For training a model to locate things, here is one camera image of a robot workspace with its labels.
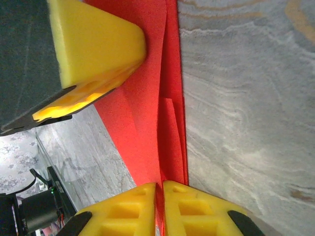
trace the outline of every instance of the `black cable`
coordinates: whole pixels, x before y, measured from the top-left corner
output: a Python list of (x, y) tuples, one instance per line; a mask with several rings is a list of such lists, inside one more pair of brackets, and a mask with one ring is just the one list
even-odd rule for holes
[(41, 176), (39, 173), (37, 173), (36, 172), (36, 170), (34, 170), (34, 169), (30, 169), (30, 171), (33, 171), (34, 172), (34, 176), (36, 176), (37, 178), (39, 178), (45, 185), (47, 185), (48, 186), (48, 181), (47, 180), (45, 180), (44, 178), (43, 178), (43, 176)]
[(47, 185), (47, 180), (45, 180), (39, 173), (37, 173), (36, 170), (30, 169), (30, 173), (34, 176), (34, 180), (28, 186), (26, 186), (25, 188), (23, 188), (23, 189), (21, 189), (19, 191), (16, 191), (14, 193), (10, 193), (8, 195), (15, 195), (15, 194), (18, 194), (18, 193), (22, 193), (25, 190), (28, 190), (30, 187), (32, 187), (35, 184), (36, 177), (39, 178), (44, 184)]

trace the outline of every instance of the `yellow foam block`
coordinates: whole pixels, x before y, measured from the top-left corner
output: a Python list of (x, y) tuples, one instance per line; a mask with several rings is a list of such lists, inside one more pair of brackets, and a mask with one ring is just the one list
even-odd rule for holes
[(154, 236), (155, 189), (146, 183), (82, 209), (92, 218), (79, 236)]
[(120, 86), (143, 62), (141, 28), (79, 0), (47, 0), (62, 88), (67, 95), (33, 114), (58, 118)]
[(246, 214), (240, 206), (173, 181), (163, 188), (167, 236), (243, 236), (227, 214)]

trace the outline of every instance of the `patterned wallpaper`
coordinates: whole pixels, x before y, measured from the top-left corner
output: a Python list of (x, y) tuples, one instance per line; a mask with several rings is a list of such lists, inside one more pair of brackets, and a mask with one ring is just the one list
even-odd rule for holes
[[(40, 168), (35, 131), (29, 130), (0, 137), (0, 193), (12, 193), (30, 184), (31, 168)], [(36, 185), (20, 194), (36, 193)]]

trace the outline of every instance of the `red foam sheet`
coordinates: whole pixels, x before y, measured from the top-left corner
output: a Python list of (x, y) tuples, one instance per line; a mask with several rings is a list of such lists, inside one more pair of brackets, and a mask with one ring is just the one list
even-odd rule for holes
[(136, 184), (158, 183), (157, 223), (164, 235), (162, 181), (188, 184), (176, 0), (86, 3), (137, 24), (146, 35), (143, 65), (95, 107)]

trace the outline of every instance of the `gray marble surface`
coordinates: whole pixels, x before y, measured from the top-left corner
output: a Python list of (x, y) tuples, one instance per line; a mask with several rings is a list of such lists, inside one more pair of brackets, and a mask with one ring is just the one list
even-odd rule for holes
[[(178, 3), (190, 185), (244, 206), (266, 235), (313, 236), (314, 1)], [(93, 106), (36, 131), (79, 207), (135, 186)]]

